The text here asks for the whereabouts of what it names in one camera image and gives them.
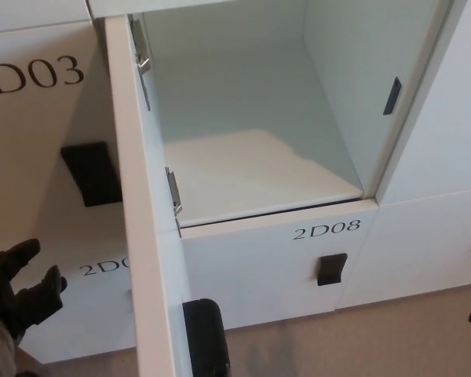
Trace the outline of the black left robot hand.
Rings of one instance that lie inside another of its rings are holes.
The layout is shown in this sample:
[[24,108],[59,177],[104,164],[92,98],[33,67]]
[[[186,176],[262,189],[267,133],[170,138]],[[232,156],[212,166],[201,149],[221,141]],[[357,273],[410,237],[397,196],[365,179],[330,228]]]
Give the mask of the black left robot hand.
[[40,250],[39,240],[29,239],[0,251],[0,322],[14,341],[21,340],[28,328],[39,325],[64,306],[61,293],[68,281],[57,265],[51,266],[33,287],[13,291],[13,278]]

